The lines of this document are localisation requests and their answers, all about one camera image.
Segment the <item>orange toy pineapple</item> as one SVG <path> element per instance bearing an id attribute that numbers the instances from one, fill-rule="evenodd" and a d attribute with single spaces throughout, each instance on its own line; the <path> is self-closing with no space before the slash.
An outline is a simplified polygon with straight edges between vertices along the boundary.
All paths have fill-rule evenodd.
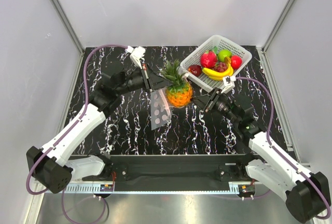
<path id="1" fill-rule="evenodd" d="M 180 69 L 179 60 L 167 60 L 161 74 L 171 83 L 165 90 L 168 102 L 176 108 L 187 106 L 191 102 L 193 89 L 187 81 L 187 73 Z"/>

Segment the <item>clear pink-dotted zip bag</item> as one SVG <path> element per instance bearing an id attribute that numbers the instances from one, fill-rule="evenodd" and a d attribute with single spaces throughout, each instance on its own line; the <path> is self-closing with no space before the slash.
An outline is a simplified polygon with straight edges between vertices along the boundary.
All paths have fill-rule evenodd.
<path id="1" fill-rule="evenodd" d="M 165 93 L 166 87 L 159 89 L 151 94 L 151 129 L 156 130 L 171 122 L 172 106 Z"/>

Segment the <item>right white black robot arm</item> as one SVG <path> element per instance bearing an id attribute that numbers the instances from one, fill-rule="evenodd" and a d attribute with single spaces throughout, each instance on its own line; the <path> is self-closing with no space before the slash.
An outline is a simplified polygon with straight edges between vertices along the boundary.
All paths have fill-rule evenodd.
<path id="1" fill-rule="evenodd" d="M 321 173 L 312 173 L 283 150 L 269 135 L 269 131 L 253 117 L 253 107 L 245 96 L 231 100 L 215 89 L 210 94 L 196 96 L 192 102 L 204 112 L 219 113 L 233 126 L 239 143 L 258 155 L 236 167 L 240 180 L 252 178 L 278 195 L 290 214 L 300 223 L 312 218 L 331 216 L 329 182 Z"/>

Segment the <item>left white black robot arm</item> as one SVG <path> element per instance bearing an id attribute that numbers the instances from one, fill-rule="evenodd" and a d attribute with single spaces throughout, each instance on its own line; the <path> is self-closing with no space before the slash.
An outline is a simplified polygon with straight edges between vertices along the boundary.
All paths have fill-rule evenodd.
<path id="1" fill-rule="evenodd" d="M 130 74 L 124 70 L 103 73 L 78 115 L 51 141 L 41 148 L 32 146 L 27 151 L 27 191 L 34 193 L 30 189 L 31 178 L 35 178 L 52 193 L 59 193 L 72 180 L 89 176 L 96 176 L 100 180 L 109 179 L 112 167 L 110 160 L 104 155 L 89 155 L 76 160 L 70 160 L 70 156 L 116 110 L 122 95 L 140 89 L 154 92 L 170 84 L 168 79 L 146 64 L 137 67 Z"/>

